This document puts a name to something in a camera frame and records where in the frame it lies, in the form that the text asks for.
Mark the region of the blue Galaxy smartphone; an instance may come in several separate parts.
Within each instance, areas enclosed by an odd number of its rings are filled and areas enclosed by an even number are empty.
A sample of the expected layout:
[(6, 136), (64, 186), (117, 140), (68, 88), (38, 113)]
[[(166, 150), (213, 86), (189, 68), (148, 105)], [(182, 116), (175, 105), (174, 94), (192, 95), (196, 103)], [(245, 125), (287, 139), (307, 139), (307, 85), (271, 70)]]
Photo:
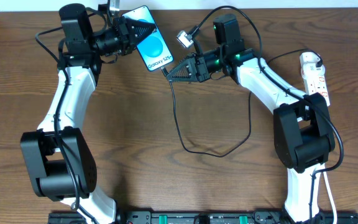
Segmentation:
[[(141, 6), (128, 11), (123, 16), (128, 19), (157, 25), (147, 6)], [(173, 62), (173, 55), (163, 39), (158, 26), (156, 26), (155, 31), (137, 46), (137, 49), (150, 72)]]

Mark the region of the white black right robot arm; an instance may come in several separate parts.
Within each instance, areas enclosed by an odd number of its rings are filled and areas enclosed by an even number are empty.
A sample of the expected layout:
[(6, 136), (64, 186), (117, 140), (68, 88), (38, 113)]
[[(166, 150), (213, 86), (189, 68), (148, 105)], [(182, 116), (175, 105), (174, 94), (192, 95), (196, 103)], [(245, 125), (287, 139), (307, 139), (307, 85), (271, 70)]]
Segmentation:
[(256, 96), (273, 115), (275, 152), (287, 169), (285, 219), (316, 223), (320, 218), (319, 181), (326, 178), (329, 154), (342, 146), (329, 117), (322, 58), (311, 50), (302, 51), (305, 89), (299, 90), (277, 75), (260, 52), (245, 46), (234, 14), (216, 17), (213, 27), (218, 46), (206, 52), (196, 40), (199, 26), (178, 34), (178, 41), (195, 51), (172, 70), (164, 70), (165, 78), (169, 83), (202, 83), (222, 72)]

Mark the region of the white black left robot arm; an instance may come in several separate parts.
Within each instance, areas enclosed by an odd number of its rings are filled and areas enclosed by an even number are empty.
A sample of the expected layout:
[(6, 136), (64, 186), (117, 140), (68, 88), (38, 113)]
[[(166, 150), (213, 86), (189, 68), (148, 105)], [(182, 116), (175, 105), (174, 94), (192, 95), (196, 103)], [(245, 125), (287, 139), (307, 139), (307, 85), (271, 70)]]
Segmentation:
[[(60, 9), (65, 36), (53, 55), (58, 87), (44, 120), (20, 142), (35, 194), (70, 206), (81, 223), (124, 222), (116, 201), (97, 183), (96, 163), (81, 132), (103, 57), (130, 54), (157, 31), (148, 7), (116, 16), (111, 6), (108, 2), (95, 11), (72, 3)], [(93, 14), (104, 20), (97, 32), (90, 23)]]

